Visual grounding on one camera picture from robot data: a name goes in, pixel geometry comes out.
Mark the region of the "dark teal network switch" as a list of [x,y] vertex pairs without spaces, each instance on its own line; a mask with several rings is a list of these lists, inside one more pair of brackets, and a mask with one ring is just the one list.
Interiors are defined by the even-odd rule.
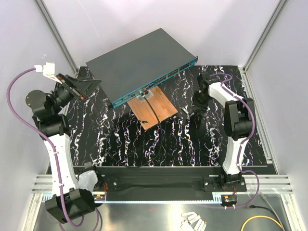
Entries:
[[194,56],[159,28],[86,63],[116,108],[194,66]]

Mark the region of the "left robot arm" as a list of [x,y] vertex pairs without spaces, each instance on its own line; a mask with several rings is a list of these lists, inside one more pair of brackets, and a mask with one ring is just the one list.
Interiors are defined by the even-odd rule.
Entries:
[[104,179],[94,166],[75,175],[69,124],[61,111],[73,99],[88,99],[101,82],[62,74],[55,78],[55,88],[51,93],[33,90],[26,96],[26,104],[33,113],[33,129],[44,140],[50,159],[52,198],[46,201],[46,210],[61,224],[79,227],[73,220],[95,211],[97,206],[92,192],[103,187]]

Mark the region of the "wooden board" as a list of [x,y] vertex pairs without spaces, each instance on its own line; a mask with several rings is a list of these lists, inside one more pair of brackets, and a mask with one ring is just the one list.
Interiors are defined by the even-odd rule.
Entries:
[[156,113],[159,121],[162,122],[178,112],[158,86],[148,90],[145,94],[145,98],[139,95],[129,100],[127,103],[138,120],[148,122],[148,124],[141,123],[144,130],[158,125],[154,113]]

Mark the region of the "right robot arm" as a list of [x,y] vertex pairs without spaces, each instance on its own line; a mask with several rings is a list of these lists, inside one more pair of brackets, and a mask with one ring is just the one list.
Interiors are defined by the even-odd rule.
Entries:
[[225,191],[241,184],[244,150],[256,128],[255,104],[252,98],[244,98],[226,87],[218,78],[204,79],[198,74],[199,90],[192,98],[193,112],[202,115],[207,111],[210,100],[216,100],[224,108],[224,131],[228,136],[227,151],[221,171],[215,183]]

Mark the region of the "pile of white modules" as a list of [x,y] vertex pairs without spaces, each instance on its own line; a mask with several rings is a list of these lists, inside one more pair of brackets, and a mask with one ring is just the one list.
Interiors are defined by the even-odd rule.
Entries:
[[182,231],[205,231],[207,222],[204,221],[198,212],[185,212],[181,213],[183,218],[180,223]]

